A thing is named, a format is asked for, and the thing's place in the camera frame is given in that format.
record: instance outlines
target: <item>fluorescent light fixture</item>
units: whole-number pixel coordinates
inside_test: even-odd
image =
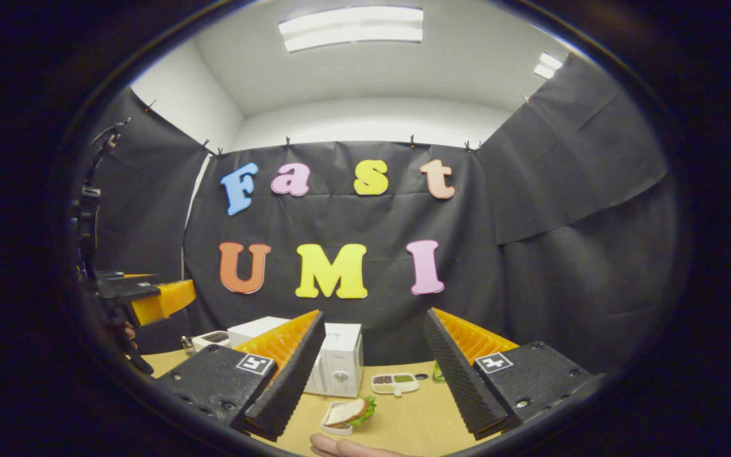
[[[358,6],[323,11],[279,24],[287,51],[355,41],[421,43],[423,11],[395,6]]]
[[[540,54],[540,64],[534,67],[534,74],[542,78],[549,79],[555,75],[557,69],[563,66],[563,63],[551,55]]]
[[[534,74],[549,79],[555,75],[555,71],[552,69],[547,69],[543,65],[537,65],[537,67],[534,67]]]

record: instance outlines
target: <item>sandwich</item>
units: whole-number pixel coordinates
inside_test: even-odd
[[[357,427],[363,420],[367,420],[374,414],[374,408],[377,408],[374,397],[370,395],[359,397],[359,399],[331,408],[329,417],[323,425],[330,428],[348,428],[349,425]]]

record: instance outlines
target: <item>bread slice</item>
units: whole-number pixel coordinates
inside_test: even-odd
[[[324,424],[327,427],[337,428],[339,425],[351,422],[358,417],[363,417],[368,411],[369,403],[365,399],[356,399],[354,401],[343,403],[331,408],[329,418]]]

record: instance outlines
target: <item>white microwave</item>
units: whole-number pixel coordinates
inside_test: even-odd
[[[304,392],[333,397],[357,397],[363,373],[360,324],[326,324],[326,338]]]

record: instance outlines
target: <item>finger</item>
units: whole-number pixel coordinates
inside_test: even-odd
[[[347,439],[339,440],[337,442],[337,449],[346,457],[408,457],[395,451],[388,451],[387,449],[366,447]]]
[[[310,436],[310,442],[319,451],[340,457],[342,454],[337,451],[337,442],[330,437],[324,437],[322,434],[313,434]]]
[[[314,452],[317,455],[320,455],[321,457],[340,457],[337,454],[329,454],[328,452],[323,452],[321,449],[317,449],[315,446],[310,446],[310,449],[312,449],[312,452]]]

